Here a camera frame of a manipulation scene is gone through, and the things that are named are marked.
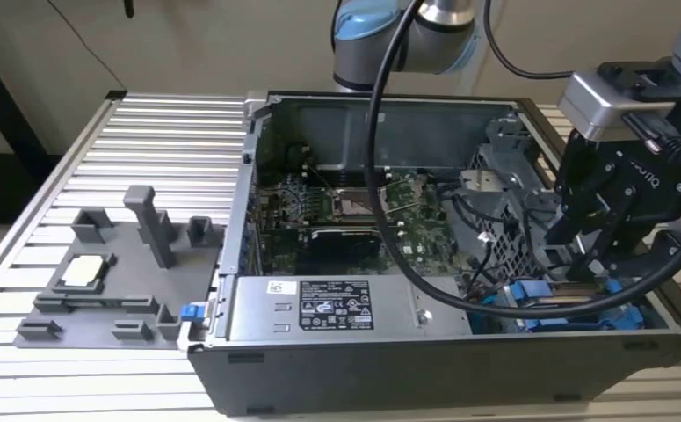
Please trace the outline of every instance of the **open computer chassis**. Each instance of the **open computer chassis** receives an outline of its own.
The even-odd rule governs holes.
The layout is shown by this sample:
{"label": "open computer chassis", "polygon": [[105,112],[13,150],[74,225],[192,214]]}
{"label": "open computer chassis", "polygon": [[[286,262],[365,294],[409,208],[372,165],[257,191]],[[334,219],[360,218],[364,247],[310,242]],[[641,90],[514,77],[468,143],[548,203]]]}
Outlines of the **open computer chassis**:
{"label": "open computer chassis", "polygon": [[[432,300],[398,273],[374,232],[362,178],[366,98],[272,92],[252,114],[218,296],[189,338],[189,361],[218,411],[586,401],[640,369],[681,360],[672,281],[577,320],[500,320]],[[441,290],[526,307],[630,282],[606,280],[598,290],[537,274],[536,257],[560,273],[574,248],[541,244],[562,144],[526,99],[385,99],[380,198],[397,247]],[[510,223],[461,218],[465,206]],[[518,218],[528,212],[530,245]],[[469,280],[484,259],[482,231],[496,238],[493,254],[485,275]]]}

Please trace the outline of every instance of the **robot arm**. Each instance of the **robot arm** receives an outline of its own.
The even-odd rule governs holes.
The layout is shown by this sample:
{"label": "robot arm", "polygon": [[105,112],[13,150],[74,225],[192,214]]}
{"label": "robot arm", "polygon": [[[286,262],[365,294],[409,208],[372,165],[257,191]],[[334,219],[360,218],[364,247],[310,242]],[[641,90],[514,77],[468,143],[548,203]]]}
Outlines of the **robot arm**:
{"label": "robot arm", "polygon": [[[344,0],[337,9],[333,78],[342,89],[370,91],[401,11],[397,0]],[[474,50],[474,2],[425,0],[396,58],[393,71],[448,73]]]}
{"label": "robot arm", "polygon": [[[430,2],[413,0],[408,4],[404,15],[400,18],[400,23],[389,39],[373,82],[365,130],[364,172],[366,191],[370,209],[374,214],[376,227],[393,261],[400,267],[405,278],[421,292],[429,295],[436,301],[445,303],[456,309],[481,312],[482,314],[496,317],[532,319],[576,317],[596,314],[602,310],[612,309],[641,297],[677,273],[681,269],[681,242],[678,246],[672,246],[668,249],[666,253],[669,256],[653,259],[652,268],[650,265],[641,265],[637,267],[637,275],[641,275],[637,282],[629,284],[610,295],[596,298],[589,302],[568,306],[566,308],[554,309],[513,309],[510,307],[464,302],[460,297],[446,294],[429,284],[408,265],[402,253],[397,250],[394,234],[386,225],[374,181],[376,124],[378,121],[378,110],[386,79],[394,67],[404,69],[404,66],[400,65],[400,52],[404,51],[402,45],[405,41],[408,40],[409,42],[409,39],[413,37],[414,29],[412,28],[416,28],[414,24],[420,24],[420,8],[424,3]],[[500,56],[500,61],[502,63],[506,62],[502,56]],[[670,96],[672,90],[664,89],[661,92],[657,87],[661,85],[665,86],[666,84],[673,84],[674,86],[676,84],[681,85],[681,73],[677,71],[676,66],[670,65],[670,61],[661,62],[660,69],[656,69],[657,73],[638,73],[633,69],[625,72],[624,68],[620,66],[613,67],[612,70],[613,71],[605,75],[602,66],[598,68],[598,74],[605,81],[598,85],[600,90],[609,93],[621,93],[625,97],[634,97],[634,92],[644,91],[646,87],[649,87],[653,92],[657,92],[658,95],[668,97]],[[521,75],[525,75],[525,77],[536,79],[545,79],[548,75],[553,78],[564,74],[565,72],[553,72],[552,74],[530,74],[528,72],[521,72]],[[634,79],[637,79],[637,81],[628,87],[625,82]],[[584,92],[588,89],[588,87],[580,86],[577,92]],[[673,89],[673,91],[673,95],[676,99],[678,99],[677,97],[681,96],[681,91],[676,92],[676,89]],[[589,108],[589,116],[594,118],[597,114],[592,112],[593,109],[600,108],[601,111],[605,111],[604,109],[608,107],[608,101],[604,98],[597,98],[593,93],[581,97],[585,99],[589,98],[589,103],[592,105],[594,104]],[[642,98],[634,98],[637,102],[644,102],[641,99]],[[634,236],[629,238],[628,242],[618,242],[618,236],[622,236],[628,230],[637,229],[637,236],[638,234],[644,235],[652,230],[654,223],[674,220],[681,215],[681,207],[668,209],[666,203],[662,204],[664,208],[666,208],[662,212],[649,213],[645,204],[654,204],[658,206],[661,205],[658,202],[669,202],[670,199],[658,196],[656,192],[638,191],[636,189],[637,186],[644,183],[654,185],[654,183],[650,183],[648,180],[649,169],[640,165],[638,162],[641,157],[646,156],[646,154],[652,154],[660,158],[657,161],[664,172],[673,174],[669,185],[673,186],[674,191],[681,193],[678,189],[680,182],[676,182],[676,180],[681,178],[681,135],[678,135],[681,127],[676,125],[670,117],[668,117],[666,121],[657,113],[638,111],[634,107],[621,111],[613,110],[613,112],[614,114],[612,114],[618,116],[624,125],[633,128],[632,132],[636,137],[641,136],[646,138],[646,136],[652,134],[656,139],[652,139],[652,142],[646,142],[650,141],[649,139],[642,139],[641,142],[638,139],[634,139],[634,137],[629,137],[626,141],[618,142],[620,145],[622,144],[628,148],[626,150],[605,147],[602,151],[602,145],[584,139],[577,133],[573,138],[577,139],[578,142],[569,141],[568,151],[565,151],[560,166],[560,179],[556,184],[556,190],[561,194],[562,199],[562,205],[560,207],[562,215],[560,215],[560,220],[554,223],[556,229],[552,229],[546,234],[546,241],[554,244],[565,244],[568,243],[568,234],[565,232],[569,232],[572,237],[578,233],[590,234],[590,232],[596,232],[597,237],[590,250],[586,253],[580,253],[572,263],[570,271],[577,275],[582,275],[581,273],[588,270],[588,266],[592,262],[597,261],[604,263],[601,259],[608,257],[608,252],[612,251],[612,248],[617,248],[614,252],[620,255],[632,252],[630,249],[637,244],[637,242],[633,241]],[[624,171],[614,173],[617,166],[622,166]],[[609,198],[616,198],[613,204],[608,203]],[[612,270],[613,264],[609,264],[608,261],[606,264],[608,269]]]}

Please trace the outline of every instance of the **label sticker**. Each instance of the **label sticker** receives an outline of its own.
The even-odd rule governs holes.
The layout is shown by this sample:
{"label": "label sticker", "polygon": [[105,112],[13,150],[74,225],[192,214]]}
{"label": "label sticker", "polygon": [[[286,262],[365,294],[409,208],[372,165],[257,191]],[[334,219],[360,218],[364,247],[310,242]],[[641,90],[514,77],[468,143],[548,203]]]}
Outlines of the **label sticker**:
{"label": "label sticker", "polygon": [[294,295],[297,283],[294,281],[270,280],[268,282],[268,293],[270,295]]}
{"label": "label sticker", "polygon": [[373,330],[368,281],[301,281],[302,330]]}

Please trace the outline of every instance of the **gray 3d printed holder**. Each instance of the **gray 3d printed holder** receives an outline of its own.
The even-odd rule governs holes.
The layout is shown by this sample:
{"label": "gray 3d printed holder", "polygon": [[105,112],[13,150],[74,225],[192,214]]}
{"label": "gray 3d printed holder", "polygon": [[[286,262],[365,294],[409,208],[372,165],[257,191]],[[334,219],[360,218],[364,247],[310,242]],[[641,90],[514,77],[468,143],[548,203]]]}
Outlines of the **gray 3d printed holder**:
{"label": "gray 3d printed holder", "polygon": [[172,224],[153,197],[149,186],[124,195],[137,223],[112,223],[101,208],[80,211],[76,239],[17,327],[17,347],[176,348],[178,311],[208,298],[224,230],[208,217]]}

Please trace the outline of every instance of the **power supply label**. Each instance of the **power supply label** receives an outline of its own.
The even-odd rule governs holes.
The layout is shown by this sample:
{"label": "power supply label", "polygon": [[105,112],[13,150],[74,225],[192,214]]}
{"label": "power supply label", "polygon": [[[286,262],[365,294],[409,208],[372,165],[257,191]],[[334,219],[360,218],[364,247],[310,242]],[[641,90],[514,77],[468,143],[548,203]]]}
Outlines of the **power supply label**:
{"label": "power supply label", "polygon": [[301,281],[298,293],[301,329],[374,329],[368,281]]}

